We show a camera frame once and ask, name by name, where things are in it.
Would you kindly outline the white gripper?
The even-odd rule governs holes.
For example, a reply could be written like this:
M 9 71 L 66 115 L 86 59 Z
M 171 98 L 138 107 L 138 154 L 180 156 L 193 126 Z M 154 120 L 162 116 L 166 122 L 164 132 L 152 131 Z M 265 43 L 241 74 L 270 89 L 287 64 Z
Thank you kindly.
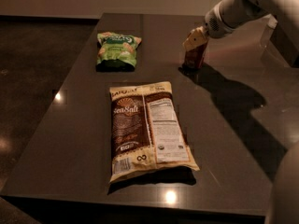
M 223 38 L 230 35 L 235 29 L 227 25 L 221 17 L 221 4 L 217 4 L 205 15 L 205 27 L 200 26 L 191 30 L 190 34 L 183 42 L 186 51 L 191 51 L 208 41 L 211 38 Z

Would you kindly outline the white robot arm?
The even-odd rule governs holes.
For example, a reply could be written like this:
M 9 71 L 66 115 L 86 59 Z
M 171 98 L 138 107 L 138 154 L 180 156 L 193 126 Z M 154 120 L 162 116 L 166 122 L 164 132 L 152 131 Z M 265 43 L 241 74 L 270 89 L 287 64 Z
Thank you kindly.
M 200 68 L 210 38 L 223 38 L 266 15 L 272 15 L 277 22 L 271 41 L 291 67 L 298 67 L 299 0 L 221 0 L 184 41 L 184 66 Z

